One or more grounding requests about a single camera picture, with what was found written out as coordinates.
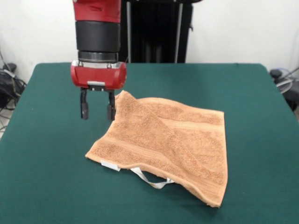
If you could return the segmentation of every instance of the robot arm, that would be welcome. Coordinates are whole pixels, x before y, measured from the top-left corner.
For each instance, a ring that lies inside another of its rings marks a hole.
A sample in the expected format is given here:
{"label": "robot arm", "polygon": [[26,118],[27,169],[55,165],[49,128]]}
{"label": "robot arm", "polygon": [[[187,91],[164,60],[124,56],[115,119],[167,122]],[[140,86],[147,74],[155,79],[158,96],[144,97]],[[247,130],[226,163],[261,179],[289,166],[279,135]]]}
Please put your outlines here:
{"label": "robot arm", "polygon": [[81,88],[81,118],[88,119],[87,90],[107,91],[108,119],[115,117],[114,90],[124,86],[126,64],[118,61],[121,0],[73,0],[78,60],[71,77]]}

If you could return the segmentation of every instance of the orange towel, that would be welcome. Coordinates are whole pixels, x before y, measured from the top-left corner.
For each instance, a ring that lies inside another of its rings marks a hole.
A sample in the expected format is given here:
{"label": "orange towel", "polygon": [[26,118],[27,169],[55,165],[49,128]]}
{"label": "orange towel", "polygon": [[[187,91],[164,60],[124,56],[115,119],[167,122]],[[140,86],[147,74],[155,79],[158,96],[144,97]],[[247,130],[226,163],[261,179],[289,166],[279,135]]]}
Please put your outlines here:
{"label": "orange towel", "polygon": [[220,207],[228,182],[224,113],[162,99],[116,96],[116,116],[86,157],[140,167]]}

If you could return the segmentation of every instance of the black metal stand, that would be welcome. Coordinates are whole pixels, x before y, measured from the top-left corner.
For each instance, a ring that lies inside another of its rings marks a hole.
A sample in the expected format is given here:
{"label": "black metal stand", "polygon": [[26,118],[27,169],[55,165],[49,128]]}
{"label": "black metal stand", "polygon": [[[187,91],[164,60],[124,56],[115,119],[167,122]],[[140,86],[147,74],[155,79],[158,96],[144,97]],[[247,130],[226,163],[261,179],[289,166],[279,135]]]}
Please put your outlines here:
{"label": "black metal stand", "polygon": [[194,1],[122,1],[120,61],[184,63]]}

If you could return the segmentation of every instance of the table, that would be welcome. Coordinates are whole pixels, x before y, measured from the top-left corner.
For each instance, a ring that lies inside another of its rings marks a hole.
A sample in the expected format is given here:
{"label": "table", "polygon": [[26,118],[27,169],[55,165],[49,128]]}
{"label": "table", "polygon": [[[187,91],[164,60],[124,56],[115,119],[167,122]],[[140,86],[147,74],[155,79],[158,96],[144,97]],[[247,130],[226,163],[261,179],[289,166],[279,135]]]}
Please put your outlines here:
{"label": "table", "polygon": [[0,142],[0,223],[299,223],[299,125],[259,64],[130,64],[125,90],[225,112],[228,186],[210,208],[84,157],[109,127],[106,93],[80,119],[69,63],[39,64]]}

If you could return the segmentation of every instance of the white loop strap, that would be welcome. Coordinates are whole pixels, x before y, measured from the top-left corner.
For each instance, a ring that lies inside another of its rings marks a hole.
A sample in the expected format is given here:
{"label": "white loop strap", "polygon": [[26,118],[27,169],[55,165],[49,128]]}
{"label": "white loop strap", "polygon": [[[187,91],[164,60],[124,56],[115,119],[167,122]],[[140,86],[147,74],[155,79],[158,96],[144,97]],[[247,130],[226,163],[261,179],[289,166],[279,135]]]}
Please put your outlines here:
{"label": "white loop strap", "polygon": [[[116,171],[120,171],[120,168],[115,165],[112,164],[110,162],[106,162],[106,161],[101,161],[102,166],[104,167],[108,167],[110,169],[114,169]],[[135,167],[131,169],[132,172],[136,173],[141,179],[143,179],[146,183],[148,183],[150,186],[156,188],[156,189],[162,189],[166,184],[169,183],[174,183],[173,180],[167,178],[167,180],[165,182],[161,182],[161,183],[153,183],[153,182],[149,182],[149,180],[146,178],[146,176],[143,174],[143,172],[140,170],[139,167]]]}
{"label": "white loop strap", "polygon": [[146,178],[146,176],[143,174],[143,172],[140,170],[139,167],[132,168],[131,171],[136,173],[141,179],[143,179],[146,183],[148,183],[150,186],[152,186],[156,189],[162,189],[166,184],[174,183],[174,181],[169,178],[167,178],[167,181],[161,182],[161,183],[149,182],[149,180]]}

